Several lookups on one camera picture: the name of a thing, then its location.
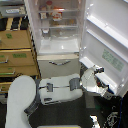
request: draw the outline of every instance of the cable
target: cable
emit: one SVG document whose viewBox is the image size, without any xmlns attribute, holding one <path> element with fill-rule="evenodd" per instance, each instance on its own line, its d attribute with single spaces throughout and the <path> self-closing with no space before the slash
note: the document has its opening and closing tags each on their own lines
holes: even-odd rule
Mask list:
<svg viewBox="0 0 128 128">
<path fill-rule="evenodd" d="M 122 104 L 123 104 L 123 98 L 121 99 L 121 103 L 120 103 L 120 120 L 119 120 L 118 128 L 120 127 L 120 123 L 121 123 L 121 116 L 122 116 Z"/>
</svg>

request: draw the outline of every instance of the floor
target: floor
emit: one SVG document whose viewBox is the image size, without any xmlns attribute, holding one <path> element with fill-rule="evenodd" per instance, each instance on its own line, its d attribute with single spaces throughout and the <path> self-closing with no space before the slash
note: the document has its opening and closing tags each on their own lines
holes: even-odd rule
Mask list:
<svg viewBox="0 0 128 128">
<path fill-rule="evenodd" d="M 40 104 L 29 117 L 29 123 L 32 128 L 42 125 L 79 125 L 81 128 L 92 128 L 93 122 L 90 115 L 95 115 L 102 128 L 106 119 L 101 114 L 101 110 L 96 108 L 93 103 L 86 105 L 86 97 L 83 94 L 81 98 L 71 102 L 48 106 Z M 5 126 L 5 117 L 6 105 L 0 104 L 0 128 Z"/>
</svg>

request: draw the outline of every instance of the label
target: label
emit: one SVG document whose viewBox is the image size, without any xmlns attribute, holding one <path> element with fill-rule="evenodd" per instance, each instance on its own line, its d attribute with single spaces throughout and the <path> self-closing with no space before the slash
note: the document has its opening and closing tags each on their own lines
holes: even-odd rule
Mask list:
<svg viewBox="0 0 128 128">
<path fill-rule="evenodd" d="M 0 55 L 0 58 L 4 58 L 4 55 Z"/>
<path fill-rule="evenodd" d="M 110 63 L 118 71 L 120 72 L 122 71 L 124 64 L 105 49 L 104 49 L 102 58 L 104 58 L 108 63 Z"/>
<path fill-rule="evenodd" d="M 19 13 L 19 9 L 7 9 L 6 13 Z"/>
<path fill-rule="evenodd" d="M 8 70 L 12 70 L 12 68 L 8 68 Z"/>
<path fill-rule="evenodd" d="M 25 8 L 24 7 L 20 7 L 19 14 L 25 14 Z"/>
<path fill-rule="evenodd" d="M 25 53 L 17 53 L 13 54 L 13 58 L 27 58 L 27 55 Z"/>
<path fill-rule="evenodd" d="M 6 36 L 8 39 L 12 39 L 12 35 L 10 33 L 7 33 Z"/>
</svg>

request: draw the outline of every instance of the shelf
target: shelf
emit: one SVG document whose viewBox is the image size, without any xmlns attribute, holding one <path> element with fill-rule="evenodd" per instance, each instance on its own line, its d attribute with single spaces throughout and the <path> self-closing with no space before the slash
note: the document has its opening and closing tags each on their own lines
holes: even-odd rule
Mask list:
<svg viewBox="0 0 128 128">
<path fill-rule="evenodd" d="M 52 9 L 50 11 L 41 11 L 39 10 L 38 13 L 49 13 L 49 12 L 78 12 L 78 8 L 72 8 L 72 9 Z"/>
<path fill-rule="evenodd" d="M 113 51 L 120 58 L 122 58 L 125 62 L 128 63 L 128 56 L 125 56 L 124 54 L 122 54 L 122 52 L 119 52 L 115 47 L 113 47 L 111 44 L 109 44 L 107 41 L 105 41 L 102 37 L 97 35 L 92 30 L 88 29 L 87 32 L 91 34 L 94 38 L 96 38 L 99 42 L 101 42 L 103 45 L 105 45 L 107 48 L 109 48 L 111 51 Z"/>
<path fill-rule="evenodd" d="M 39 50 L 40 55 L 79 52 L 76 38 L 71 40 L 42 40 Z"/>
<path fill-rule="evenodd" d="M 113 39 L 117 40 L 119 43 L 121 43 L 124 47 L 128 48 L 128 39 L 124 38 L 122 35 L 120 35 L 118 32 L 113 30 L 108 24 L 101 22 L 99 19 L 97 19 L 94 16 L 88 16 L 87 20 L 96 25 L 98 28 L 100 28 L 102 31 L 107 33 L 109 36 L 111 36 Z"/>
<path fill-rule="evenodd" d="M 42 29 L 46 28 L 77 28 L 76 19 L 62 19 L 60 21 L 42 20 Z"/>
</svg>

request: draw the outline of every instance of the door shelf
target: door shelf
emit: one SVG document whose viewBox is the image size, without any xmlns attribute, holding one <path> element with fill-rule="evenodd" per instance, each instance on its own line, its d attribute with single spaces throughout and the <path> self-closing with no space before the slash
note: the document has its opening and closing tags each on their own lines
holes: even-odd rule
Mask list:
<svg viewBox="0 0 128 128">
<path fill-rule="evenodd" d="M 94 25 L 96 25 L 98 28 L 100 28 L 105 33 L 107 33 L 113 39 L 117 40 L 124 47 L 128 48 L 128 39 L 126 39 L 121 34 L 119 34 L 116 30 L 108 26 L 108 24 L 103 23 L 102 21 L 98 20 L 94 16 L 88 16 L 87 20 L 93 23 Z"/>
<path fill-rule="evenodd" d="M 102 37 L 100 37 L 99 35 L 97 35 L 92 30 L 88 29 L 87 32 L 89 34 L 91 34 L 94 38 L 96 38 L 99 42 L 101 42 L 103 45 L 105 45 L 107 48 L 109 48 L 110 50 L 112 50 L 116 55 L 118 55 L 120 58 L 122 58 L 125 62 L 128 63 L 128 56 L 125 56 L 124 54 L 122 54 L 122 52 L 118 51 L 114 46 L 112 46 L 111 44 L 109 44 L 107 41 L 105 41 Z"/>
</svg>

